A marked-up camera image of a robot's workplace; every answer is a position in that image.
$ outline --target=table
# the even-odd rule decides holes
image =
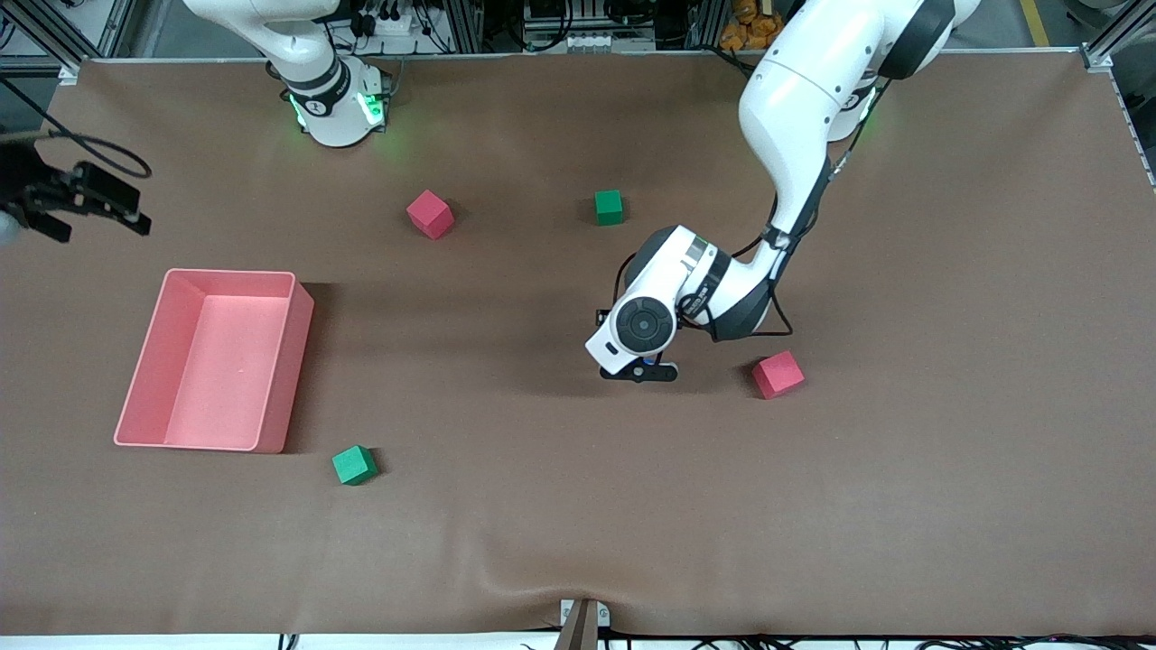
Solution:
[[[325,150],[260,65],[87,64],[52,110],[151,162],[154,234],[0,254],[2,629],[519,629],[591,596],[635,633],[1151,631],[1156,199],[1109,77],[941,57],[828,191],[780,286],[796,335],[682,332],[679,382],[602,381],[581,344],[629,252],[765,219],[742,83],[414,61],[388,132]],[[625,224],[594,226],[605,189]],[[113,446],[171,267],[317,301],[286,453]],[[757,399],[787,348],[807,386]],[[339,485],[351,444],[385,474]]]

